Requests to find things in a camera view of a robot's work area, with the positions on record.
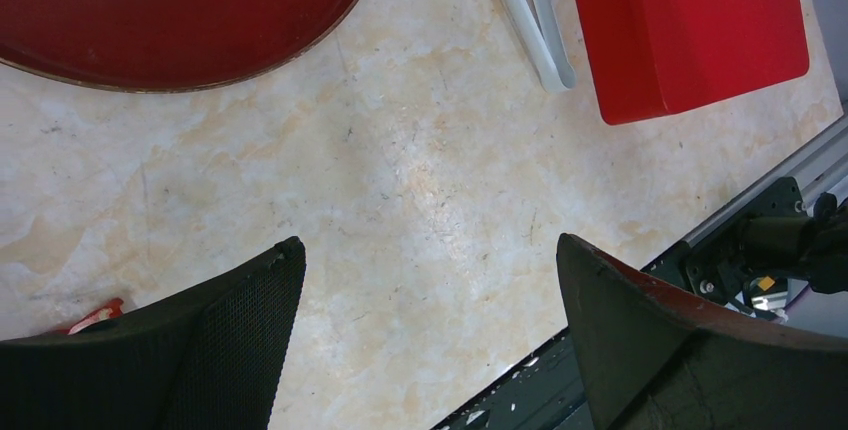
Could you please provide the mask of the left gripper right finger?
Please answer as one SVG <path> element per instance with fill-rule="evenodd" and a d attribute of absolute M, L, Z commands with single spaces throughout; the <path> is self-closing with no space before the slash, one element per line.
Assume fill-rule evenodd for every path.
<path fill-rule="evenodd" d="M 843 429 L 847 342 L 734 312 L 583 239 L 556 250 L 598 429 Z"/>

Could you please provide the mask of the metal tongs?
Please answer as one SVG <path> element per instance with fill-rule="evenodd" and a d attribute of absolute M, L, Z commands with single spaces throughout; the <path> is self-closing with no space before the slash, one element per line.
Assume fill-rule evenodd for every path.
<path fill-rule="evenodd" d="M 562 93 L 575 87 L 552 0 L 501 0 L 521 38 L 542 87 Z"/>

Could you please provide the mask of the red rectangular lid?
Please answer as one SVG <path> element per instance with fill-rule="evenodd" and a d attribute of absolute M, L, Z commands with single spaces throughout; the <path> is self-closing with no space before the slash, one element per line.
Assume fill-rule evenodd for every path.
<path fill-rule="evenodd" d="M 674 115 L 805 75 L 800 0 L 575 0 L 602 119 Z"/>

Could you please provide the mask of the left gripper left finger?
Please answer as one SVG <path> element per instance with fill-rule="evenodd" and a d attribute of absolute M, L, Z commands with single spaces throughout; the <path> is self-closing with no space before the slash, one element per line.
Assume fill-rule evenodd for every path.
<path fill-rule="evenodd" d="M 72 335 L 1 344 L 5 429 L 264 429 L 306 273 L 297 237 Z"/>

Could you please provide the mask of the round dark red tray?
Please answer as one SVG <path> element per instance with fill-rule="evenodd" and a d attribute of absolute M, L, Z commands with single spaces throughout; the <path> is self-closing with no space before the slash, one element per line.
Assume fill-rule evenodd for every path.
<path fill-rule="evenodd" d="M 111 91 L 177 93 L 274 70 L 359 0 L 1 0 L 1 61 Z"/>

